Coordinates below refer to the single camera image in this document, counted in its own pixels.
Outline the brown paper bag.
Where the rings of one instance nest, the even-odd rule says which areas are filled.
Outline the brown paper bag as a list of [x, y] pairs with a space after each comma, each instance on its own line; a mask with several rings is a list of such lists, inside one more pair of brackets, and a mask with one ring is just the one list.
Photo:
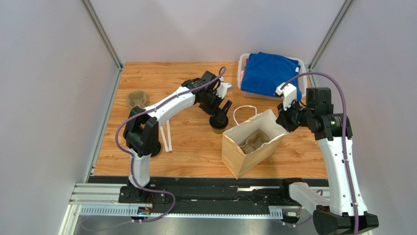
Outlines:
[[234, 178], [243, 177], [270, 157], [289, 133], [276, 123], [271, 109], [256, 114], [222, 134], [221, 157]]

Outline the grey pulp cup carrier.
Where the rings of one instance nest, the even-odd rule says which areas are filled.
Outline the grey pulp cup carrier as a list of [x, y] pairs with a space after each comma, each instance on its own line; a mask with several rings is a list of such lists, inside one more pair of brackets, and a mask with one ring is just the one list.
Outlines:
[[271, 138], [265, 132], [257, 130], [250, 134], [239, 147], [245, 154], [250, 154], [270, 141]]

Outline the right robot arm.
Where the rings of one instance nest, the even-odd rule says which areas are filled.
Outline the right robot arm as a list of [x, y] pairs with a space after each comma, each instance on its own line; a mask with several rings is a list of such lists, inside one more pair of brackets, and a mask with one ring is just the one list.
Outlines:
[[276, 123], [288, 132], [307, 127], [317, 140], [324, 157], [330, 198], [325, 199], [304, 180], [283, 180], [282, 197], [297, 202], [311, 215], [320, 235], [362, 234], [379, 227], [377, 215], [368, 212], [352, 161], [350, 123], [343, 127], [343, 114], [334, 114], [330, 88], [308, 88], [306, 105], [298, 101], [297, 89], [279, 85], [275, 95], [282, 98]]

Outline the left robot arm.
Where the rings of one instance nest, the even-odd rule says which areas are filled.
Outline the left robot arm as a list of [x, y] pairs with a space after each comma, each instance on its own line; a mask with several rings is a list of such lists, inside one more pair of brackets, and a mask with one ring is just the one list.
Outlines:
[[126, 186], [120, 189], [119, 202], [143, 203], [154, 192], [150, 185], [150, 159], [161, 151], [159, 129], [180, 111], [199, 105], [209, 115], [209, 125], [215, 133], [223, 133], [229, 124], [227, 113], [232, 105], [228, 100], [220, 107], [232, 84], [224, 81], [225, 67], [219, 74], [206, 71], [200, 78], [190, 79], [170, 96], [158, 103], [131, 109], [128, 119], [120, 125], [130, 154], [130, 175]]

